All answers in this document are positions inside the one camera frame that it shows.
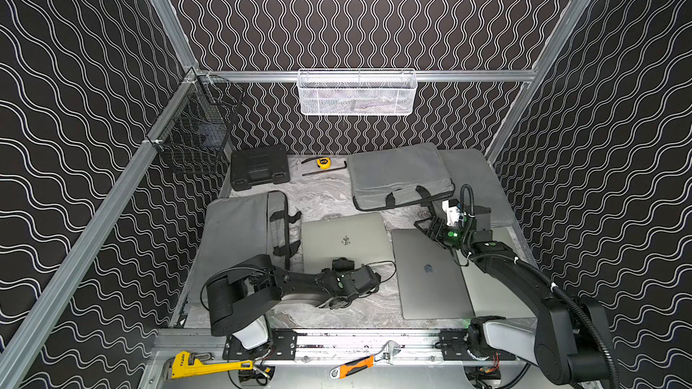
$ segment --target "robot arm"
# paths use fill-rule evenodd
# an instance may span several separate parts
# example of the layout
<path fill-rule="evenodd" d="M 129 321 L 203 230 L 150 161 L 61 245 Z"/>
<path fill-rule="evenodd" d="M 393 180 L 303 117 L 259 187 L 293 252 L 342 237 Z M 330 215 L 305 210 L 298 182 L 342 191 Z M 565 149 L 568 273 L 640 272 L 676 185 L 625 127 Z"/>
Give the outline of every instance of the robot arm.
<path fill-rule="evenodd" d="M 502 242 L 476 242 L 471 252 L 471 261 L 507 286 L 538 319 L 535 327 L 503 318 L 473 319 L 469 328 L 469 338 L 475 343 L 472 348 L 479 353 L 493 348 L 516 354 L 536 364 L 557 385 L 608 378 L 599 342 L 558 298 L 555 287 L 549 287 L 536 273 L 518 264 L 518 257 Z M 572 299 L 612 351 L 603 307 L 592 298 Z"/>
<path fill-rule="evenodd" d="M 462 189 L 468 190 L 471 206 L 453 200 L 452 208 L 446 204 L 447 221 L 432 216 L 416 222 L 416 227 L 500 281 L 537 317 L 535 327 L 498 316 L 474 318 L 468 331 L 470 350 L 480 356 L 497 349 L 511 352 L 536 364 L 556 385 L 602 380 L 604 387 L 609 383 L 618 388 L 612 338 L 601 304 L 569 296 L 540 270 L 520 260 L 512 248 L 493 241 L 490 209 L 473 206 L 471 187 Z M 459 213 L 456 224 L 450 221 L 454 209 Z"/>
<path fill-rule="evenodd" d="M 345 307 L 359 296 L 377 291 L 380 281 L 370 266 L 346 272 L 298 273 L 275 267 L 269 255 L 255 255 L 205 283 L 211 332 L 213 336 L 235 334 L 278 303 Z"/>

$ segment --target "orange wrench handle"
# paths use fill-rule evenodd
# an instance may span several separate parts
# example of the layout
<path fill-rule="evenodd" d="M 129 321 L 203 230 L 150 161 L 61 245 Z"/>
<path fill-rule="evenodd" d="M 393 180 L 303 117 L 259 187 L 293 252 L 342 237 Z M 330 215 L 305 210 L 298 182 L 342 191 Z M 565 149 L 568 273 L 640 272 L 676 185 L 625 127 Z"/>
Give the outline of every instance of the orange wrench handle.
<path fill-rule="evenodd" d="M 368 356 L 363 359 L 356 359 L 355 361 L 350 361 L 349 363 L 344 363 L 339 369 L 339 378 L 343 379 L 346 376 L 356 374 L 359 371 L 363 371 L 375 364 L 375 356 Z"/>

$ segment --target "black tool case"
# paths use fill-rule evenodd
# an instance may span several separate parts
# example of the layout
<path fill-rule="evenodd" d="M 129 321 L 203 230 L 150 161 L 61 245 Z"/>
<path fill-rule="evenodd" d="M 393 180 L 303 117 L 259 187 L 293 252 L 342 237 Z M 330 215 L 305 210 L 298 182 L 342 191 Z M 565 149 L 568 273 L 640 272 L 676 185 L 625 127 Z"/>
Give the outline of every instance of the black tool case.
<path fill-rule="evenodd" d="M 230 156 L 230 186 L 236 191 L 255 185 L 290 181 L 289 158 L 281 145 L 245 149 Z"/>

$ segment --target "white wire basket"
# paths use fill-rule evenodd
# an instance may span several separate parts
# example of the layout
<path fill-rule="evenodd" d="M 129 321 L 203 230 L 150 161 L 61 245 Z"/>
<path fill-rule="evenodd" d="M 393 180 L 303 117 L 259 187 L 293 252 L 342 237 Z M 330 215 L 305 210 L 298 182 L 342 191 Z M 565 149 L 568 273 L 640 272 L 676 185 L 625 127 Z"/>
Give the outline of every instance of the white wire basket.
<path fill-rule="evenodd" d="M 308 116 L 408 116 L 417 88 L 414 70 L 298 71 L 300 112 Z"/>

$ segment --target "wavy line pattern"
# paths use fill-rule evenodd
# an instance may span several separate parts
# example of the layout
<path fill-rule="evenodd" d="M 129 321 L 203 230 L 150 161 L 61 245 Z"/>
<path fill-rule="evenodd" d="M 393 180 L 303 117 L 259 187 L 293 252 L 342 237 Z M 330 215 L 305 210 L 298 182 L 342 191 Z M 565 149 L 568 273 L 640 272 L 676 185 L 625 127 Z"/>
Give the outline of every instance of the wavy line pattern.
<path fill-rule="evenodd" d="M 177 176 L 158 160 L 151 165 L 22 388 L 137 387 L 222 183 L 220 175 Z"/>
<path fill-rule="evenodd" d="M 229 87 L 216 86 L 229 97 Z M 423 83 L 406 117 L 304 116 L 295 85 L 248 87 L 231 141 L 237 149 L 284 144 L 293 154 L 350 154 L 420 142 L 484 151 L 519 91 L 518 82 Z"/>
<path fill-rule="evenodd" d="M 692 388 L 692 0 L 593 0 L 496 169 L 541 268 L 598 298 L 624 388 Z"/>
<path fill-rule="evenodd" d="M 208 70 L 521 70 L 568 0 L 171 1 Z"/>
<path fill-rule="evenodd" d="M 149 0 L 0 0 L 0 352 L 177 89 Z M 222 178 L 153 164 L 23 388 L 136 388 Z"/>
<path fill-rule="evenodd" d="M 177 89 L 148 0 L 0 0 L 0 352 Z"/>

